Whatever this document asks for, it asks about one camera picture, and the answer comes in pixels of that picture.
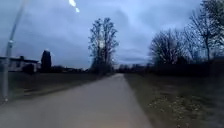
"grass verge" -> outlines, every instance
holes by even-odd
[[[223,82],[214,78],[125,75],[155,128],[221,128]]]
[[[77,87],[105,76],[95,74],[36,74],[11,73],[9,76],[9,99],[34,98],[57,91]]]

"road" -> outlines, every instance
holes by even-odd
[[[122,74],[0,107],[0,128],[152,128]]]

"roof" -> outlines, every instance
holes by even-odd
[[[28,62],[28,63],[38,63],[37,60],[28,60],[28,59],[21,60],[20,58],[10,58],[10,60],[13,60],[13,61],[24,61],[24,62]]]

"cloud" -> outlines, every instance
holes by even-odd
[[[13,56],[41,59],[43,50],[54,53],[53,64],[87,68],[91,64],[88,37],[94,20],[110,17],[120,43],[117,63],[146,63],[148,46],[160,30],[187,24],[201,0],[29,0],[15,35]],[[0,55],[22,0],[0,2]]]

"building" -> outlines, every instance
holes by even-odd
[[[0,57],[0,69],[3,69],[4,62],[5,62],[5,57]],[[9,71],[20,72],[22,71],[22,68],[28,64],[33,64],[34,72],[36,72],[37,69],[40,68],[40,64],[38,63],[38,61],[28,60],[28,59],[25,59],[23,56],[21,56],[19,58],[10,58]]]

